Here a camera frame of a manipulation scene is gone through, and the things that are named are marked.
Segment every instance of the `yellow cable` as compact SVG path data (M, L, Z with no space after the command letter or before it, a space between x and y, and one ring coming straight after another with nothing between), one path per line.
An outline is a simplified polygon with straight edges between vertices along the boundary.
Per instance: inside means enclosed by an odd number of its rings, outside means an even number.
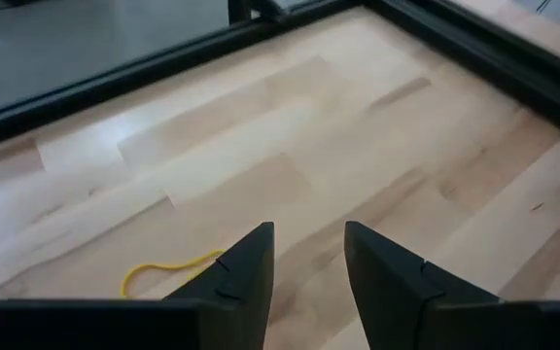
M211 258L214 257L219 257L221 254L223 254L224 251L223 250L214 250L213 252L194 259L190 262L186 262L183 264L177 264L177 265L169 265L169 264L163 264L163 263L142 263L139 264L133 268L131 268L128 273L125 275L124 279L121 282L121 296L123 298L129 298L128 293L126 292L126 287L128 286L129 282L131 281L131 279L133 278L134 275L136 275L137 273L139 273L141 270L145 270L147 268L157 268L157 269L163 269L163 270L169 270L169 271L179 271L179 270L183 270L186 268L190 268L190 267L194 267L194 266L198 266L201 263L204 263L206 261L208 261ZM195 276L197 276L198 274L200 274L203 271L200 270L197 273L193 274L192 276L189 277L188 281L191 279L194 279Z

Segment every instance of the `wooden floor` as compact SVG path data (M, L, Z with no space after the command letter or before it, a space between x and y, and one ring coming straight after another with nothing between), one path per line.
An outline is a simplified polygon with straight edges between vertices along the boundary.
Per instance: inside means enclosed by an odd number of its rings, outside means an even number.
M1 144L0 298L118 298L136 264L273 221L265 347L366 349L346 220L503 298L560 298L560 131L358 8Z

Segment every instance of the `gray floor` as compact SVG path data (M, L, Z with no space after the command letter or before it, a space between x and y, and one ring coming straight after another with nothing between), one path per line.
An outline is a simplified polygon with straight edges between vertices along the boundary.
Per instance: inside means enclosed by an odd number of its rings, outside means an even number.
M0 11L0 106L228 26L228 0L48 0Z

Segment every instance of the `black metal frame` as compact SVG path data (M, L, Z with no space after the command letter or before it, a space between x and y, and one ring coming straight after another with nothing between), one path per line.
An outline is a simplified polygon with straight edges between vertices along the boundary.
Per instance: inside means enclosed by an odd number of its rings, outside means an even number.
M231 19L243 18L245 0ZM364 5L560 126L560 57L445 0L316 0L0 108L0 141L228 53Z

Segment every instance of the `black cable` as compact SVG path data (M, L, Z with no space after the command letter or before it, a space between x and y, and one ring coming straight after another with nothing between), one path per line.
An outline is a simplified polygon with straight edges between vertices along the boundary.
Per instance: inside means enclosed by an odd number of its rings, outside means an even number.
M548 7L548 4L550 3L550 1L552 1L552 0L543 0L542 3L537 7L536 12L538 12L538 13L543 12L543 10L545 10L545 8Z

